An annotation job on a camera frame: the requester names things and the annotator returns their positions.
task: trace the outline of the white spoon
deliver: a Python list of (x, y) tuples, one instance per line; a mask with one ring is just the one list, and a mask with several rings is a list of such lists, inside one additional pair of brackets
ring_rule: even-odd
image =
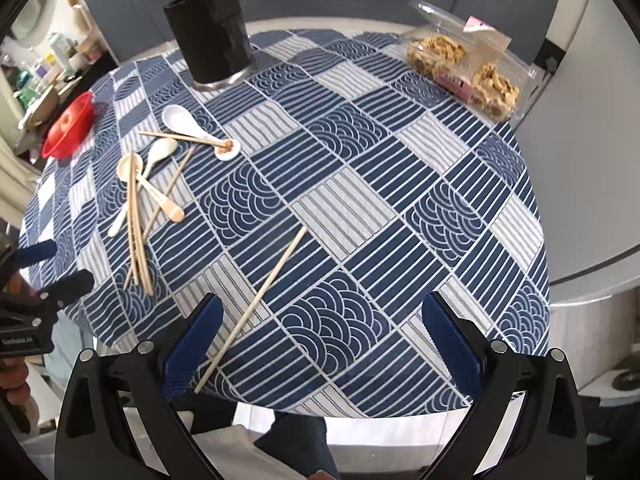
[[(191, 112), (180, 105), (165, 106), (164, 110), (162, 110), (162, 122), (167, 128), (177, 134), (203, 140), (220, 140), (209, 132), (203, 130), (196, 122), (196, 119), (191, 115)], [(217, 158), (220, 160), (231, 160), (240, 153), (240, 149), (242, 147), (240, 141), (237, 139), (232, 139), (232, 141), (233, 148), (230, 152), (218, 153), (218, 150), (215, 150)]]
[[(136, 180), (142, 184), (149, 194), (153, 197), (153, 199), (158, 202), (158, 205), (162, 208), (162, 211), (166, 213), (166, 215), (174, 222), (182, 222), (184, 220), (184, 210), (177, 205), (173, 200), (171, 200), (167, 195), (164, 195), (160, 191), (158, 191), (155, 187), (153, 187), (149, 182), (140, 175), (140, 170), (142, 170), (142, 157), (137, 153), (134, 154), (134, 161), (136, 165)], [(118, 178), (123, 182), (129, 181), (129, 154), (124, 155), (120, 161), (118, 162), (118, 168), (116, 172), (118, 173)]]
[[(151, 174), (151, 170), (153, 167), (160, 162), (161, 160), (165, 160), (167, 157), (171, 156), (172, 153), (178, 148), (178, 141), (175, 139), (158, 139), (151, 145), (151, 149), (149, 150), (149, 154), (146, 158), (146, 168), (142, 177), (147, 179)], [(109, 227), (107, 234), (113, 238), (120, 229), (122, 228), (122, 224), (124, 224), (125, 218), (127, 217), (127, 202), (122, 205), (118, 215), (116, 216), (113, 224)]]

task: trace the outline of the silver base of container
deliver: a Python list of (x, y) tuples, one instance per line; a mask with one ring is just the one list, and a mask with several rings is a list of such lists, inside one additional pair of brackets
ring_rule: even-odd
[(216, 90), (222, 90), (228, 86), (237, 83), (238, 81), (242, 81), (247, 78), (248, 75), (254, 70), (254, 64), (251, 63), (247, 68), (243, 68), (240, 72), (236, 72), (232, 76), (227, 77), (221, 81), (216, 81), (214, 83), (198, 83), (195, 79), (191, 83), (194, 90), (198, 92), (215, 92)]

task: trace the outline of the black cylinder container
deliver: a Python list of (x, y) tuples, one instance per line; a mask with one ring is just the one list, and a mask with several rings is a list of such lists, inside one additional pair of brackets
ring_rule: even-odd
[(239, 0), (174, 0), (164, 13), (196, 90), (217, 90), (251, 72), (254, 58)]

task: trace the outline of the beige curtain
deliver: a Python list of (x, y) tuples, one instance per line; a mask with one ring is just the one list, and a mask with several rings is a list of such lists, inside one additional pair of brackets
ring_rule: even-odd
[(20, 228), (40, 172), (14, 155), (0, 136), (0, 217)]

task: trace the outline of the table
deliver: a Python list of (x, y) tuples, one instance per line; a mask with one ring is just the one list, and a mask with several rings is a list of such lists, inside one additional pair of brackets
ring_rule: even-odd
[[(68, 315), (105, 344), (133, 348), (195, 307), (225, 304), (222, 345), (295, 236), (309, 227), (209, 391), (324, 416), (404, 416), (469, 400), (452, 384), (420, 318), (439, 290), (459, 316), (521, 352), (548, 341), (543, 233), (507, 123), (491, 126), (402, 61), (393, 34), (270, 30), (251, 38), (258, 70), (219, 92), (191, 89), (180, 51), (126, 64), (93, 88), (93, 133), (50, 160), (21, 245), (53, 238), (55, 259), (26, 270), (35, 287), (91, 270), (94, 291)], [(208, 132), (242, 141), (220, 162), (199, 146), (172, 192), (184, 222), (159, 218), (147, 241), (155, 296), (123, 290), (124, 202), (115, 175), (143, 159), (162, 108), (187, 107)], [(163, 189), (188, 149), (158, 165)], [(143, 193), (146, 224), (153, 204)]]

